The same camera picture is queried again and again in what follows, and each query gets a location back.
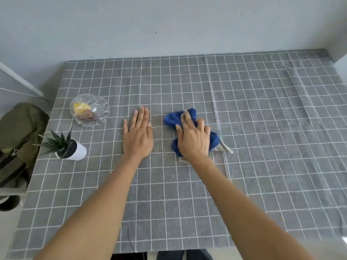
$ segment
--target plant pot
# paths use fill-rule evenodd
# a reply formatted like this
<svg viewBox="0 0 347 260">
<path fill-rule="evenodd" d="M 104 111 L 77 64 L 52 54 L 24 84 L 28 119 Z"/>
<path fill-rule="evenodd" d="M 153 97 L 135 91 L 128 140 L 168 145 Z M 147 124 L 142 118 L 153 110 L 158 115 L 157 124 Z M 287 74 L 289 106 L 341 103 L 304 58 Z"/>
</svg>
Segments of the plant pot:
<svg viewBox="0 0 347 260">
<path fill-rule="evenodd" d="M 76 141 L 75 139 L 72 139 L 72 145 L 71 147 L 68 149 L 67 153 L 63 156 L 64 153 L 55 153 L 55 155 L 59 158 L 59 159 L 68 159 L 68 160 L 72 160 L 72 161 L 79 161 L 81 159 L 83 159 L 86 154 L 87 154 L 87 149 L 80 144 L 78 141 Z"/>
</svg>

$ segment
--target forearm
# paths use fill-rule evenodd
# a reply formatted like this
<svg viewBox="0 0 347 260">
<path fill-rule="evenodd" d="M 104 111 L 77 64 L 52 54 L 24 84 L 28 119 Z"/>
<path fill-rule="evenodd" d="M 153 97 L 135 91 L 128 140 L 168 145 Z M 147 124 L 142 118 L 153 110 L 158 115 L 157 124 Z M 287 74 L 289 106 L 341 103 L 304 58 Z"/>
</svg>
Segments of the forearm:
<svg viewBox="0 0 347 260">
<path fill-rule="evenodd" d="M 109 260 L 139 162 L 124 155 L 104 183 L 71 215 L 35 259 Z"/>
<path fill-rule="evenodd" d="M 210 159 L 192 162 L 243 259 L 314 259 L 218 170 Z"/>
</svg>

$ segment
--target blue cloth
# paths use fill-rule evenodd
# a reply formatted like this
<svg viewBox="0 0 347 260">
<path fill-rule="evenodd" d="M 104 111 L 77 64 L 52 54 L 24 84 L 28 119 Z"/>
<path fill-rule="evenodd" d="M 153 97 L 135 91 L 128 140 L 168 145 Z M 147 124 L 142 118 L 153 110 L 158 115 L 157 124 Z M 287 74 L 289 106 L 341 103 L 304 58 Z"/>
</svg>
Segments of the blue cloth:
<svg viewBox="0 0 347 260">
<path fill-rule="evenodd" d="M 189 112 L 190 117 L 192 118 L 192 120 L 194 122 L 194 125 L 197 127 L 196 110 L 195 109 L 188 109 L 188 112 Z M 183 113 L 183 111 L 177 111 L 177 112 L 172 112 L 172 113 L 167 114 L 164 118 L 164 123 L 172 129 L 176 129 L 176 124 L 180 125 L 181 128 L 183 128 L 182 123 L 181 123 L 181 114 L 182 113 Z M 219 144 L 218 135 L 211 131 L 209 150 L 214 149 L 218 144 Z M 182 154 L 178 150 L 178 139 L 177 138 L 173 140 L 173 142 L 171 144 L 171 148 L 177 154 L 178 157 L 182 157 Z"/>
</svg>

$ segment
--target white pot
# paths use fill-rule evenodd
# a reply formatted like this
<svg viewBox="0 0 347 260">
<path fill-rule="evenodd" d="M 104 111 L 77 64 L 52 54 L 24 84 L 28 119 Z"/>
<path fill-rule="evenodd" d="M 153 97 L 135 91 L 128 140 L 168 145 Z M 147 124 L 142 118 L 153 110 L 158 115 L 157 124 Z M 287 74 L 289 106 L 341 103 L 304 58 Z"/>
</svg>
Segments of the white pot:
<svg viewBox="0 0 347 260">
<path fill-rule="evenodd" d="M 67 157 L 64 159 L 68 159 L 68 160 L 72 160 L 72 161 L 79 161 L 86 156 L 87 149 L 81 143 L 79 143 L 77 140 L 75 140 L 75 139 L 73 139 L 73 140 L 76 141 L 76 143 L 77 143 L 76 151 L 70 157 Z"/>
</svg>

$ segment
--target hand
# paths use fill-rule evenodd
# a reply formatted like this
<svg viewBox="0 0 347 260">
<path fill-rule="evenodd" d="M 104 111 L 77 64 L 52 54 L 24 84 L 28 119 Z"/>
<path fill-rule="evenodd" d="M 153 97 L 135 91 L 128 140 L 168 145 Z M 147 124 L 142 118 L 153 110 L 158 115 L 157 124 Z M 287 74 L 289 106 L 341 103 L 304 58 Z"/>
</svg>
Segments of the hand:
<svg viewBox="0 0 347 260">
<path fill-rule="evenodd" d="M 128 121 L 123 123 L 123 152 L 129 157 L 138 158 L 139 162 L 153 149 L 153 128 L 149 122 L 150 111 L 141 106 L 140 114 L 134 111 L 130 130 Z"/>
<path fill-rule="evenodd" d="M 187 110 L 181 115 L 183 130 L 176 125 L 178 136 L 178 149 L 182 156 L 192 163 L 197 159 L 207 157 L 210 146 L 209 126 L 204 126 L 203 119 L 197 119 L 197 127 L 195 127 L 192 118 Z"/>
</svg>

